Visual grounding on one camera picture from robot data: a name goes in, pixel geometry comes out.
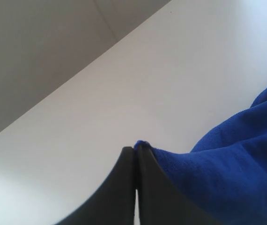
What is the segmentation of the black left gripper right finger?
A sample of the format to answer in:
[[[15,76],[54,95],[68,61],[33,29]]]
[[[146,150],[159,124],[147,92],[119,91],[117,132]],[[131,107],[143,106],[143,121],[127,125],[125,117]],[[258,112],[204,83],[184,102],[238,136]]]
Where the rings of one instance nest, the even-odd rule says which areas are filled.
[[[141,225],[218,224],[172,184],[149,145],[138,144],[136,148]]]

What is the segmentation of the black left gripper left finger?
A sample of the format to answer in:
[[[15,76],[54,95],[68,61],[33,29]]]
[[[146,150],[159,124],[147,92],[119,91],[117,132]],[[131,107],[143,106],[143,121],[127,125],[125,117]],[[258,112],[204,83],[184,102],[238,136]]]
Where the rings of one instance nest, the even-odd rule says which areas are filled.
[[[133,225],[136,198],[136,154],[124,147],[100,187],[59,225]]]

